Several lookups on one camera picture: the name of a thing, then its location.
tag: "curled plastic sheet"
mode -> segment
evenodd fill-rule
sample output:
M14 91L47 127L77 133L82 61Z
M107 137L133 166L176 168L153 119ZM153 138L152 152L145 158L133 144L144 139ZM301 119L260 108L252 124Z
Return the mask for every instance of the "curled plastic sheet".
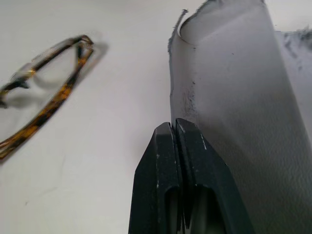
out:
M172 123L229 166L256 233L312 230L311 33L275 32L261 0L214 0L169 41Z

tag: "tortoiseshell glasses frame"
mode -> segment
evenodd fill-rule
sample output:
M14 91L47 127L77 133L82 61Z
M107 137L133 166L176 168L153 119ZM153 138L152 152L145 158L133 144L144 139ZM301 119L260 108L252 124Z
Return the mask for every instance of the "tortoiseshell glasses frame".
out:
M33 134L35 134L69 97L81 69L84 67L85 63L94 51L93 42L86 35L66 39L61 43L57 44L55 47L52 47L51 50L53 51L50 52L48 50L48 55L43 57L42 59L40 59L40 57L43 54L35 57L32 60L31 66L27 68L27 70L15 73L12 82L0 88L0 108L6 109L8 108L8 106L5 103L4 99L10 91L19 87L28 89L29 86L26 81L29 78L31 78L37 71L39 71L43 66L48 64L51 60L55 59L57 56L59 56L61 53L71 48L72 46L76 47L77 55L77 64L74 68L74 71L70 74L69 78L64 82L62 87L53 96L50 102L37 114L37 116L35 116L25 127L20 129L18 132L16 132L6 140L0 142L0 160L3 160L5 157L10 155L21 144L23 144Z

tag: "eyeglasses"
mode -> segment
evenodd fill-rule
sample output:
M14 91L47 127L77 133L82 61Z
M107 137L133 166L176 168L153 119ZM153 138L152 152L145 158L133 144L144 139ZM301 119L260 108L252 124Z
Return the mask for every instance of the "eyeglasses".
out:
M5 112L8 111L6 109L10 109L10 105L6 102L9 93L17 88L29 89L30 86L27 84L27 81L35 77L39 70L70 48L74 48L76 54L74 70L52 99L28 124L0 142L0 160L7 157L33 136L67 100L76 84L80 71L94 52L93 42L86 35L66 39L35 57L31 63L23 66L12 76L11 82L0 88L0 111Z

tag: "white table surface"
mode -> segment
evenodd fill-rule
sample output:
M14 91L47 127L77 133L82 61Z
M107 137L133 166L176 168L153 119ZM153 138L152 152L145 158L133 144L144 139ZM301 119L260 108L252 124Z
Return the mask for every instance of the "white table surface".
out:
M102 49L60 110L0 165L0 233L128 232L136 166L170 121L168 39L181 10L202 1L0 3L1 81L69 37L87 34ZM312 23L310 0L267 4L277 30Z

